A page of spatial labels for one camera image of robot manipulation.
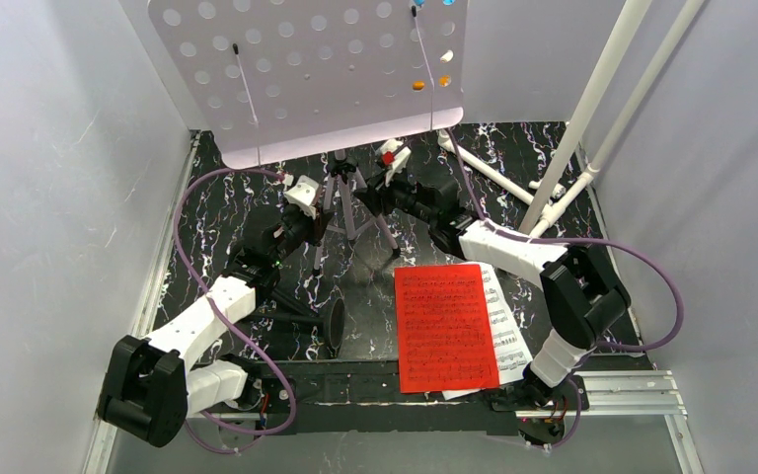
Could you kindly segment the lilac folding tripod stand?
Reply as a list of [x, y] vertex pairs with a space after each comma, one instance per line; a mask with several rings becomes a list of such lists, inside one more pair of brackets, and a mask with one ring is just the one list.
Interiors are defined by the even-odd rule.
[[355, 183], [359, 188], [366, 186], [365, 179], [360, 172], [355, 159], [348, 157], [343, 149], [336, 150], [327, 166], [322, 211], [331, 211], [333, 215], [336, 215], [333, 202], [335, 195], [339, 194], [343, 227], [336, 227], [330, 224], [327, 227], [327, 230], [344, 235], [348, 243], [354, 244], [356, 239], [362, 233], [368, 230], [371, 226], [375, 226], [381, 231], [389, 243], [392, 251], [392, 258], [398, 258], [401, 255], [400, 246], [382, 214], [372, 216], [365, 220], [359, 227], [356, 226], [354, 220], [354, 195], [351, 187], [352, 183]]

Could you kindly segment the lilac perforated music desk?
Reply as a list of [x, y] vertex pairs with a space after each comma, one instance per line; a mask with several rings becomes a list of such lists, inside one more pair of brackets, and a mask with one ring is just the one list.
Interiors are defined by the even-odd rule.
[[[150, 21], [233, 169], [446, 128], [464, 114], [469, 5], [151, 1]], [[414, 91], [448, 75], [448, 87]]]

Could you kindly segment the red sheet music page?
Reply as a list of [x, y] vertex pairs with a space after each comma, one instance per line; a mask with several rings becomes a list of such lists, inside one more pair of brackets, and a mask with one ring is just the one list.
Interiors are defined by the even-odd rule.
[[498, 387], [478, 265], [400, 267], [394, 284], [402, 393]]

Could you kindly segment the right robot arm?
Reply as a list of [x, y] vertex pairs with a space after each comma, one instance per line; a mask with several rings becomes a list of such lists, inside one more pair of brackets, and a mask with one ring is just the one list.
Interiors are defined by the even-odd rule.
[[432, 243], [443, 253], [490, 264], [542, 290], [552, 330], [522, 379], [491, 396], [496, 411], [543, 406], [559, 395], [579, 363], [631, 305], [630, 294], [599, 245], [533, 243], [462, 206], [455, 183], [429, 187], [376, 176], [354, 195], [374, 215], [399, 210], [425, 223]]

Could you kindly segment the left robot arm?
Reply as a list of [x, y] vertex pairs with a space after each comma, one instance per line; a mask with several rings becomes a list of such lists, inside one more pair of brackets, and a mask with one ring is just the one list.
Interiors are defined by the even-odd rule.
[[242, 397], [249, 374], [220, 359], [196, 367], [203, 353], [237, 322], [274, 302], [289, 322], [320, 325], [329, 319], [279, 289], [280, 264], [302, 244], [320, 243], [333, 215], [305, 214], [287, 205], [255, 246], [236, 246], [212, 287], [160, 329], [113, 348], [96, 413], [156, 447], [167, 445], [188, 416]]

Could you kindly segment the black microphone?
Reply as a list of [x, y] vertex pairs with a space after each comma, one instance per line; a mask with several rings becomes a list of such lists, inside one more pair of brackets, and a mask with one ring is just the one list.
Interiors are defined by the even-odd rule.
[[293, 294], [290, 294], [278, 287], [274, 288], [271, 291], [270, 299], [277, 304], [278, 308], [281, 308], [293, 315], [318, 317], [318, 312], [315, 311], [311, 305], [301, 301]]

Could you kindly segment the black microphone desk stand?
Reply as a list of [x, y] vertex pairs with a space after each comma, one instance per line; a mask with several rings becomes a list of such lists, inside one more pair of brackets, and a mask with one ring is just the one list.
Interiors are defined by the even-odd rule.
[[256, 312], [242, 323], [261, 333], [259, 344], [275, 360], [336, 359], [343, 343], [345, 304], [337, 298], [321, 313]]

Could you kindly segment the blue tap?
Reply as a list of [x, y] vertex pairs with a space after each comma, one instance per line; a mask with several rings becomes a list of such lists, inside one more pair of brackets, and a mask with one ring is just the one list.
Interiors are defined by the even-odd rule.
[[[417, 7], [422, 7], [426, 2], [427, 0], [413, 0], [414, 5]], [[453, 5], [456, 1], [455, 0], [441, 0], [440, 2], [443, 5], [449, 6], [449, 5]]]

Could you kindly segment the white sheet music page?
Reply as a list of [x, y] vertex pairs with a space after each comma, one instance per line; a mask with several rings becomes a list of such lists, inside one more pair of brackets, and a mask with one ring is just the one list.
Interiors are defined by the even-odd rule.
[[532, 361], [532, 355], [505, 297], [496, 268], [480, 262], [459, 264], [461, 266], [477, 266], [481, 272], [497, 364], [498, 387], [521, 380], [525, 366]]

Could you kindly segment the white pvc pipe frame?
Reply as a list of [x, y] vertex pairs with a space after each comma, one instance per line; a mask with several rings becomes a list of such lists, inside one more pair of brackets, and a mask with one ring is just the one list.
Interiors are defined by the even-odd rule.
[[674, 22], [652, 56], [639, 82], [635, 86], [624, 107], [604, 138], [595, 158], [579, 175], [577, 181], [553, 205], [548, 200], [553, 196], [570, 157], [590, 124], [601, 99], [628, 51], [651, 3], [649, 1], [627, 1], [610, 33], [609, 38], [594, 66], [583, 93], [574, 109], [566, 132], [542, 178], [539, 189], [531, 196], [526, 190], [509, 181], [485, 165], [471, 153], [463, 152], [451, 143], [451, 133], [444, 129], [438, 132], [438, 144], [445, 150], [453, 151], [456, 157], [499, 184], [516, 197], [529, 202], [528, 211], [520, 223], [519, 231], [532, 238], [541, 237], [559, 220], [568, 206], [585, 190], [602, 170], [606, 160], [620, 140], [635, 112], [644, 101], [658, 74], [662, 71], [671, 54], [689, 30], [696, 16], [705, 5], [703, 1], [687, 1], [679, 10]]

